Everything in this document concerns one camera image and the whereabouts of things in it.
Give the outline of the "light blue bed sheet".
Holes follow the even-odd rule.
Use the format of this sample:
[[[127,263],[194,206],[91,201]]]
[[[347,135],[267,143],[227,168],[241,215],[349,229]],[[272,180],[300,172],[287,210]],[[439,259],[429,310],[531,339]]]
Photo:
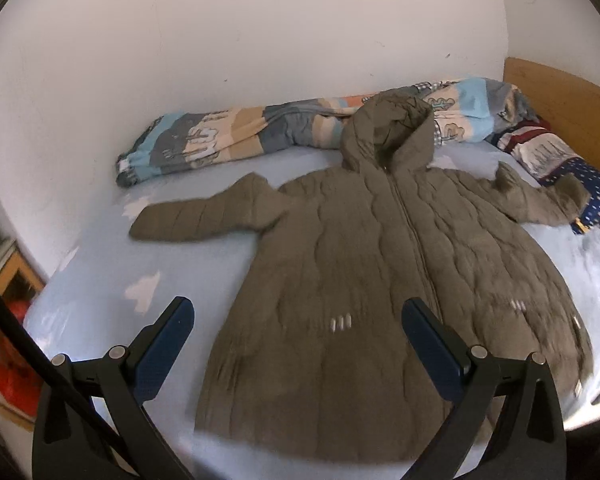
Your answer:
[[[204,368],[216,333],[245,278],[257,245],[251,232],[237,232],[196,244],[134,242],[129,229],[148,204],[207,197],[250,172],[276,188],[308,172],[340,166],[336,151],[288,148],[243,162],[228,162],[131,188],[106,200],[96,221],[81,235],[35,300],[24,327],[50,357],[73,361],[101,358],[115,344],[129,344],[158,318],[174,296],[193,301],[195,326],[155,400],[145,408],[183,464],[202,466],[199,479],[399,479],[408,463],[338,465],[291,458],[230,444],[194,433],[194,417]],[[506,162],[532,185],[536,182],[513,157],[488,142],[436,148],[432,166],[493,178]],[[562,404],[568,419],[591,407],[600,394],[600,229],[574,235],[569,226],[524,226],[552,258],[567,282],[590,335],[594,374]]]

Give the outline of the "wooden headboard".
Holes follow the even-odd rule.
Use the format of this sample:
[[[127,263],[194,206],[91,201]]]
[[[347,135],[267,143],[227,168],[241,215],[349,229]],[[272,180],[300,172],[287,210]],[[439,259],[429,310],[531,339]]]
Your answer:
[[[600,170],[599,86],[522,58],[506,58],[504,80],[517,86],[554,133]]]

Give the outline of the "red object on floor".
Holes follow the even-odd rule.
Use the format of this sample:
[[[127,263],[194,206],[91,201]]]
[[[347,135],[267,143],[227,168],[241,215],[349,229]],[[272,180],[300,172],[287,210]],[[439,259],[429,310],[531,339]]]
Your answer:
[[[43,381],[0,330],[0,393],[5,401],[35,418]]]

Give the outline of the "rolled patterned quilt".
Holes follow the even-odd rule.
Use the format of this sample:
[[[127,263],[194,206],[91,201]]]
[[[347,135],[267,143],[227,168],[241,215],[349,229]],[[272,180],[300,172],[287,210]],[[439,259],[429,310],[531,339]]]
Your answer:
[[[434,144],[479,142],[536,118],[509,82],[471,77],[419,82],[402,89],[431,106]],[[336,150],[349,118],[369,94],[319,98],[155,119],[116,161],[116,183],[132,188],[149,179],[292,148]]]

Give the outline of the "olive green hooded puffer jacket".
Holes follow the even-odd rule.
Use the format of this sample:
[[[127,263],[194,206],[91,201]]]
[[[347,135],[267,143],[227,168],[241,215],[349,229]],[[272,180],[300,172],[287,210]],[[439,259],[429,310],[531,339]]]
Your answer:
[[[134,240],[234,230],[260,240],[216,336],[195,427],[334,462],[409,460],[449,413],[401,325],[418,297],[468,344],[546,357],[561,396],[592,374],[588,333],[529,223],[566,226],[590,196],[565,174],[536,188],[432,166],[434,112],[379,93],[343,128],[338,167],[273,188],[248,174],[209,198],[146,207]]]

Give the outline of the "wooden bedside cabinet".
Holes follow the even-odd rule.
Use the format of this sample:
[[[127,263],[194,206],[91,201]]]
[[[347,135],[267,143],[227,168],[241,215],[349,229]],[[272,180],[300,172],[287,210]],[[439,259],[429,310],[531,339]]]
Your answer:
[[[12,238],[0,245],[0,295],[19,323],[45,282],[22,254]],[[20,356],[0,329],[0,416],[31,432],[34,429],[42,379]]]

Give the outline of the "navy patterned pillow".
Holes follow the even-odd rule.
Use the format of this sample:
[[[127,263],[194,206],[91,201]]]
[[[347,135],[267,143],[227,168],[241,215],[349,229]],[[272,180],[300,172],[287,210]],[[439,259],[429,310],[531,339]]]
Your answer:
[[[513,156],[542,186],[573,174],[590,193],[590,200],[580,217],[571,223],[571,229],[582,235],[600,226],[600,170],[573,151],[548,122],[524,120],[503,133],[492,134],[490,143]]]

